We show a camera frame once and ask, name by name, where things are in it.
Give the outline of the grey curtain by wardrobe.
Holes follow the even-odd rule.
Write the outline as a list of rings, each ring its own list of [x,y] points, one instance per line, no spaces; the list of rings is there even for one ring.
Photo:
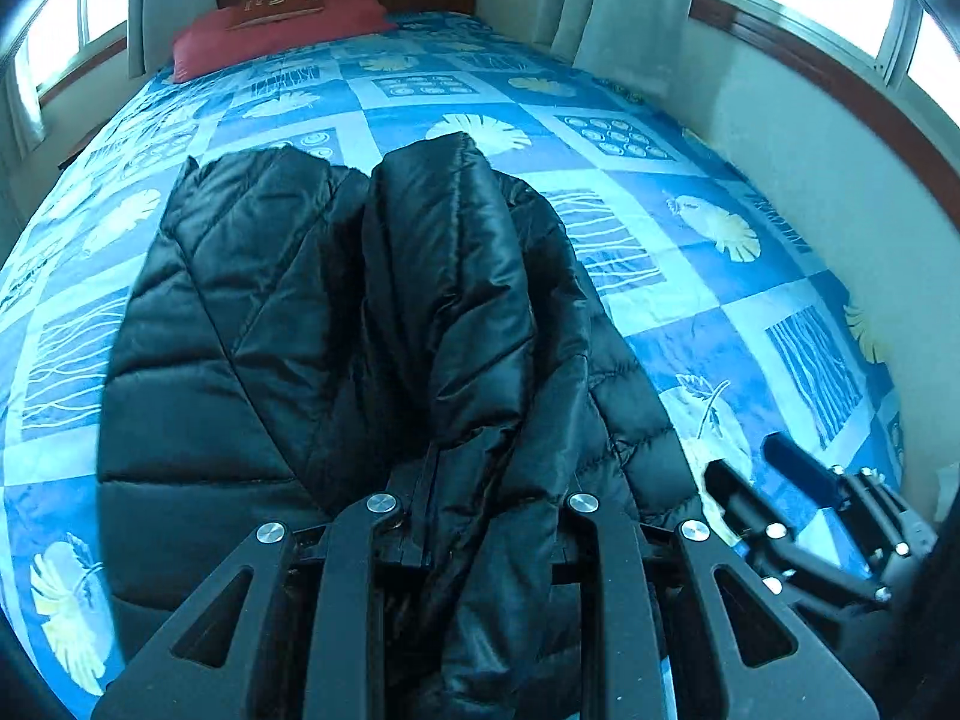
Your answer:
[[[46,139],[39,94],[24,47],[2,75],[2,166],[13,171]]]

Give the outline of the red pillow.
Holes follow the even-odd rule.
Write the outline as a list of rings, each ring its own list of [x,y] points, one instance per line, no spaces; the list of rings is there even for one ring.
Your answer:
[[[322,0],[324,10],[268,25],[231,29],[235,6],[209,11],[172,41],[172,81],[185,83],[264,55],[394,27],[379,0]]]

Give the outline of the blue patterned bed sheet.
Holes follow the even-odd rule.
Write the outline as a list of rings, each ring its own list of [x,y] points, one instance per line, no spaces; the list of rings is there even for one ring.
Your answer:
[[[179,167],[291,145],[370,169],[452,132],[558,211],[693,472],[727,461],[796,528],[818,509],[763,460],[768,434],[900,483],[898,397],[850,291],[662,112],[457,13],[192,82],[161,70],[60,177],[2,271],[2,610],[78,717],[122,666],[94,512],[99,394]]]

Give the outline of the small dark red cushion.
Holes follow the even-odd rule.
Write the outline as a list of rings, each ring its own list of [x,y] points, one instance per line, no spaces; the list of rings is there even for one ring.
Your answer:
[[[322,0],[241,0],[231,16],[231,29],[268,25],[324,10]]]

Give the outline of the right window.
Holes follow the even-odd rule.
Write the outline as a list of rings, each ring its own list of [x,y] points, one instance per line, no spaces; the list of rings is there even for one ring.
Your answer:
[[[958,216],[958,0],[693,0],[841,104]]]

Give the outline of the grey curtain right of bed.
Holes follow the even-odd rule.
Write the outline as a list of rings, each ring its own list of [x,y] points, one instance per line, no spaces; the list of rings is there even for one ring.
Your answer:
[[[539,0],[532,44],[660,103],[692,0]]]

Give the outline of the black quilted puffer jacket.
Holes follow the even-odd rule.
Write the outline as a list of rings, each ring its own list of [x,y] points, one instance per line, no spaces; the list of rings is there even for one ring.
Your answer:
[[[400,718],[568,718],[563,500],[701,514],[674,424],[553,206],[462,133],[371,172],[187,161],[110,351],[101,561],[133,656],[254,528],[389,491],[425,578],[387,616]]]

